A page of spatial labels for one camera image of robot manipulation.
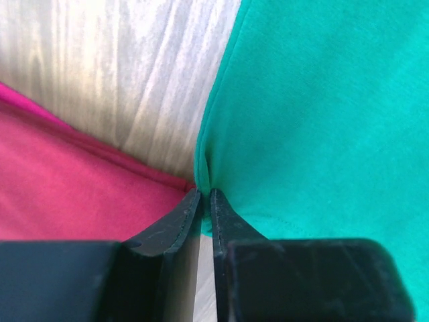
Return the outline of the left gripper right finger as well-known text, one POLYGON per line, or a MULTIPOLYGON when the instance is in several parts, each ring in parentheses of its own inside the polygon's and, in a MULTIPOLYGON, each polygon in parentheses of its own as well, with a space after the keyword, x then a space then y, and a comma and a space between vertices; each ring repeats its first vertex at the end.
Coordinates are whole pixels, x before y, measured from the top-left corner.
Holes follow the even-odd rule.
POLYGON ((225 194, 219 189, 213 189, 210 192, 210 218, 217 320, 227 321, 229 308, 225 258, 228 243, 235 240, 264 240, 265 236, 233 210, 225 194))

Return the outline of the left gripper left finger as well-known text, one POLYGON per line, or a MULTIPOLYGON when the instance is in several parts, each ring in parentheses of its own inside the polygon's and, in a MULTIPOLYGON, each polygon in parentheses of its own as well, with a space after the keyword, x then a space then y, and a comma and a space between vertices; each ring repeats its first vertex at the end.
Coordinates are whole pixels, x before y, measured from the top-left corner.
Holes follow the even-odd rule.
POLYGON ((155 265, 152 321, 192 321, 201 231, 201 193, 191 189, 167 215, 125 244, 155 265))

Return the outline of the green t shirt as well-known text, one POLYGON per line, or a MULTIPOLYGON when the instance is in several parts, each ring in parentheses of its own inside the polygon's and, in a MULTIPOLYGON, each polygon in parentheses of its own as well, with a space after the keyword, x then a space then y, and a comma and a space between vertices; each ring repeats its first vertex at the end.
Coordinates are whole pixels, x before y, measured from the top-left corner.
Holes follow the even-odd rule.
POLYGON ((243 1, 194 178, 274 239, 386 247, 428 320, 428 2, 243 1))

